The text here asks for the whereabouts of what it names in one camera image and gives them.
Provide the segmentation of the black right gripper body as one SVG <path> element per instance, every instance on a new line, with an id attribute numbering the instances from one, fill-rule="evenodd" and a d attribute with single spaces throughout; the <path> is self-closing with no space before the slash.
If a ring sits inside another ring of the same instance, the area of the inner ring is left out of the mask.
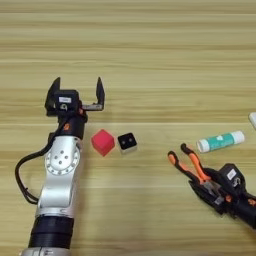
<path id="1" fill-rule="evenodd" d="M 238 196 L 226 194 L 218 197 L 213 206 L 219 214 L 229 214 L 233 218 L 239 218 L 251 228 L 256 230 L 256 197 L 248 193 Z"/>

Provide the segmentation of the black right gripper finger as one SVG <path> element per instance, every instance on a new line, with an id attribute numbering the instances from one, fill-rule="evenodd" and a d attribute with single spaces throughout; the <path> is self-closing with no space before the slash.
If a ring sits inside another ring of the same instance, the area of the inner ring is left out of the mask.
<path id="1" fill-rule="evenodd" d="M 196 195 L 214 209 L 222 209 L 224 206 L 224 198 L 220 194 L 220 186 L 212 181 L 205 181 L 203 183 L 190 181 L 191 188 Z"/>
<path id="2" fill-rule="evenodd" d="M 209 176 L 214 182 L 221 181 L 221 173 L 212 168 L 204 168 L 203 172 Z"/>

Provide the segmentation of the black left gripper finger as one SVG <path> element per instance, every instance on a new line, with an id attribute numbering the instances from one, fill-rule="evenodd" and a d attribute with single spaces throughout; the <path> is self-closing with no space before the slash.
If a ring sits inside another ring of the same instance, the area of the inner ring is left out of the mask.
<path id="1" fill-rule="evenodd" d="M 103 87 L 101 78 L 98 78 L 98 80 L 97 80 L 96 97 L 97 97 L 98 103 L 100 105 L 103 105 L 104 101 L 105 101 L 105 91 L 104 91 L 104 87 Z"/>
<path id="2" fill-rule="evenodd" d="M 60 90 L 60 81 L 61 78 L 57 77 L 51 87 L 49 88 L 45 100 L 45 109 L 47 113 L 55 113 L 56 112 L 56 96 L 55 94 Z"/>

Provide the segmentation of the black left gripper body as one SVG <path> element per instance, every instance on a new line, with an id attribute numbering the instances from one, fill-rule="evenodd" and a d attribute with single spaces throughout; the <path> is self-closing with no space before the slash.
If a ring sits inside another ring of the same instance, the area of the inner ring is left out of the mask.
<path id="1" fill-rule="evenodd" d="M 67 113 L 58 113 L 56 110 L 47 112 L 48 116 L 57 116 L 59 126 L 55 132 L 49 134 L 49 139 L 56 136 L 74 136 L 82 139 L 84 136 L 85 124 L 88 121 L 88 111 L 103 111 L 103 104 L 93 103 L 91 105 L 81 105 L 77 112 L 68 111 Z"/>

